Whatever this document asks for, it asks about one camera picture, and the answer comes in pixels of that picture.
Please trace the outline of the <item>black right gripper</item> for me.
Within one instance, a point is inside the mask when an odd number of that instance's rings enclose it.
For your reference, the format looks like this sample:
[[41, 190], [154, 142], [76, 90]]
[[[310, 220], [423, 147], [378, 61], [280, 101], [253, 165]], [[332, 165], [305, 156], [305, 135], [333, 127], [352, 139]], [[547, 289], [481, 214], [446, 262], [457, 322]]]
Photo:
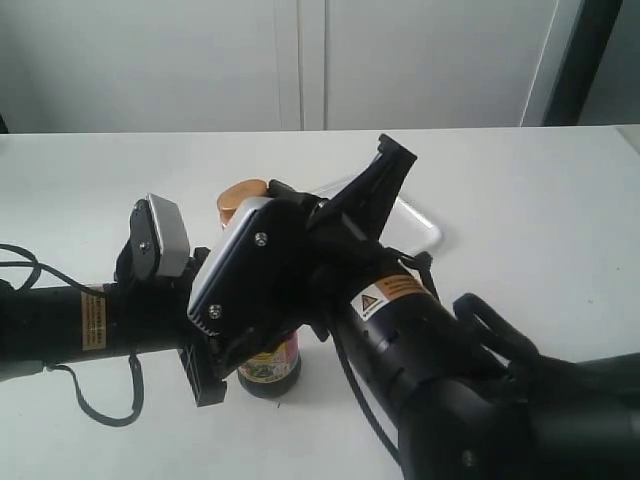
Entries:
[[302, 264], [309, 273], [301, 308], [324, 341], [360, 288], [398, 274], [399, 254], [379, 238], [417, 156], [387, 134], [370, 165], [330, 200], [313, 194], [275, 194], [303, 211]]

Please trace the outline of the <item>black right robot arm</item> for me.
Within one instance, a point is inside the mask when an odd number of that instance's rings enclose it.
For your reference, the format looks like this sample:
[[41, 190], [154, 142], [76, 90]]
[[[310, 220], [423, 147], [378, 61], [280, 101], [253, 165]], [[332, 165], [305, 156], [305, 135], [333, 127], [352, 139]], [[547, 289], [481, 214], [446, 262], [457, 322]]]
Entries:
[[[387, 135], [322, 198], [272, 180], [308, 212], [303, 317], [331, 339], [372, 429], [407, 479], [635, 479], [639, 358], [543, 354], [481, 297], [440, 301], [428, 253], [380, 243], [416, 162]], [[390, 438], [371, 410], [396, 428]]]

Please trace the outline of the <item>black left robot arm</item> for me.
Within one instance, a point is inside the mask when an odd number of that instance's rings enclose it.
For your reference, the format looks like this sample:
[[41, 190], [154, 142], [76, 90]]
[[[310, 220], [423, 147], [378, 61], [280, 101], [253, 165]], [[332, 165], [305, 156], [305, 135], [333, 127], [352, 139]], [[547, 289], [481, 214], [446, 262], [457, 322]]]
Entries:
[[178, 277], [136, 278], [132, 254], [89, 295], [71, 286], [1, 290], [1, 362], [54, 366], [131, 353], [178, 352], [197, 406], [223, 402], [211, 340], [187, 318], [191, 283], [209, 251], [198, 247]]

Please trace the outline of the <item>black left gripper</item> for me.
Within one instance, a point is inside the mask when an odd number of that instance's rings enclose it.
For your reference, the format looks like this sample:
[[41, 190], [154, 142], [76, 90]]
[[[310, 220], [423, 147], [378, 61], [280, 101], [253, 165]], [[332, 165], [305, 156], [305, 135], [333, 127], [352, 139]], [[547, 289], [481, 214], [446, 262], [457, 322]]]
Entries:
[[196, 247], [191, 270], [182, 276], [135, 282], [128, 289], [111, 284], [106, 298], [105, 354], [177, 351], [198, 406], [220, 404], [227, 392], [220, 376], [220, 341], [187, 316], [193, 280], [209, 254], [209, 248]]

